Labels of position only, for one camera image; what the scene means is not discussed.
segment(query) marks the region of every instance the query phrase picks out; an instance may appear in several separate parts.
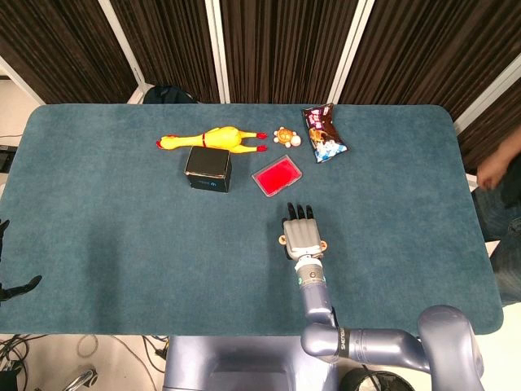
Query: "gray robot arm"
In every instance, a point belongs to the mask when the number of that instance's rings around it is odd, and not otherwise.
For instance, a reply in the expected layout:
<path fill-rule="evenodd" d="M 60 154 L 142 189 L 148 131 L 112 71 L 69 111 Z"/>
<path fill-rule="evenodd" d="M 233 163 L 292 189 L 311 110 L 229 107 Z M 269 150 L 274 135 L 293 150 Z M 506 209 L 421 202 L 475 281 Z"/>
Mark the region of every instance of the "gray robot arm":
<path fill-rule="evenodd" d="M 296 272 L 309 325 L 301 337 L 304 351 L 324 361 L 338 357 L 373 365 L 406 367 L 431 373 L 433 391 L 483 391 L 483 360 L 472 326 L 460 310 L 432 306 L 418 318 L 421 341 L 402 330 L 339 327 L 322 269 L 322 241 L 312 209 L 306 214 L 288 204 L 282 221 L 288 258 Z"/>

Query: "brown curtain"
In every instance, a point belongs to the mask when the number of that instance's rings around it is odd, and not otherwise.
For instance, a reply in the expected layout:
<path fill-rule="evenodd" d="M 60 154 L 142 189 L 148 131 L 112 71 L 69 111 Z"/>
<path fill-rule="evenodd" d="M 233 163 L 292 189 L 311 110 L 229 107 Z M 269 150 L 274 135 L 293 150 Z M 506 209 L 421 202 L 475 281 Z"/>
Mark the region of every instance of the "brown curtain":
<path fill-rule="evenodd" d="M 521 125 L 521 79 L 458 135 L 467 173 L 494 152 L 499 143 Z"/>
<path fill-rule="evenodd" d="M 2 0 L 0 55 L 46 103 L 124 103 L 137 87 L 97 0 Z"/>
<path fill-rule="evenodd" d="M 455 120 L 521 51 L 519 0 L 376 0 L 341 103 L 433 103 Z"/>
<path fill-rule="evenodd" d="M 147 83 L 219 103 L 204 0 L 112 0 Z"/>
<path fill-rule="evenodd" d="M 325 103 L 356 0 L 221 0 L 232 103 Z"/>

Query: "rubber chicken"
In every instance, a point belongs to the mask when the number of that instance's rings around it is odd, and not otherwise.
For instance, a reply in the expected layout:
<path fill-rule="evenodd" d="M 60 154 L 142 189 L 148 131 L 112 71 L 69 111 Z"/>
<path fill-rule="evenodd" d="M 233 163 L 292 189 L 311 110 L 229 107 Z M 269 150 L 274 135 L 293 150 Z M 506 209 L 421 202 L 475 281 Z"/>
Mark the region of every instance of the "rubber chicken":
<path fill-rule="evenodd" d="M 267 138 L 266 133 L 251 133 L 243 132 L 233 126 L 223 126 L 222 128 L 214 128 L 191 137 L 179 137 L 173 134 L 163 136 L 155 144 L 159 149 L 176 149 L 177 147 L 208 147 L 216 149 L 227 149 L 233 153 L 244 152 L 264 152 L 268 148 L 266 145 L 259 145 L 258 147 L 247 147 L 241 145 L 243 138 Z"/>

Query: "floor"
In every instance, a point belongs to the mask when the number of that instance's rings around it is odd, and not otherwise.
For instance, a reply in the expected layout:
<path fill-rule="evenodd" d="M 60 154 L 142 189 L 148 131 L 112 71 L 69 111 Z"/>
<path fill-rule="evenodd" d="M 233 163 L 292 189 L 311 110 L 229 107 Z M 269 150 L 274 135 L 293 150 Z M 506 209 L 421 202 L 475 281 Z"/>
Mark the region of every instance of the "floor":
<path fill-rule="evenodd" d="M 12 81 L 0 81 L 0 145 L 18 145 L 28 116 L 37 107 L 33 100 L 15 86 Z M 4 183 L 7 176 L 0 178 Z M 471 188 L 475 179 L 469 178 Z M 0 196 L 3 185 L 0 185 Z M 495 244 L 488 244 L 489 253 Z M 487 391 L 516 389 L 510 380 L 517 373 L 521 362 L 521 304 L 504 309 L 505 321 L 501 329 L 487 336 L 478 336 L 484 357 L 483 384 Z M 0 335 L 0 340 L 10 336 Z M 156 348 L 164 343 L 151 339 Z M 80 336 L 55 335 L 31 340 L 30 353 L 26 359 L 28 370 L 27 390 L 50 391 L 63 389 L 85 369 L 95 367 L 99 379 L 91 389 L 109 390 L 160 390 L 163 374 L 154 369 L 147 358 L 140 336 Z M 24 348 L 20 345 L 20 354 Z M 151 361 L 164 369 L 164 360 L 150 350 Z M 417 391 L 431 389 L 429 375 L 386 368 L 404 376 Z M 23 388 L 24 375 L 18 376 L 19 389 Z"/>

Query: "chip bag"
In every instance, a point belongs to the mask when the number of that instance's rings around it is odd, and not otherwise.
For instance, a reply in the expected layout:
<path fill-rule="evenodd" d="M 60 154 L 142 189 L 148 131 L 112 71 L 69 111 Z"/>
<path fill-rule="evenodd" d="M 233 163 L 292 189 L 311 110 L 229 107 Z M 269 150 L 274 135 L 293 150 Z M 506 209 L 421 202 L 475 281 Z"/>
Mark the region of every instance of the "chip bag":
<path fill-rule="evenodd" d="M 333 103 L 302 110 L 317 163 L 349 151 L 333 126 Z"/>

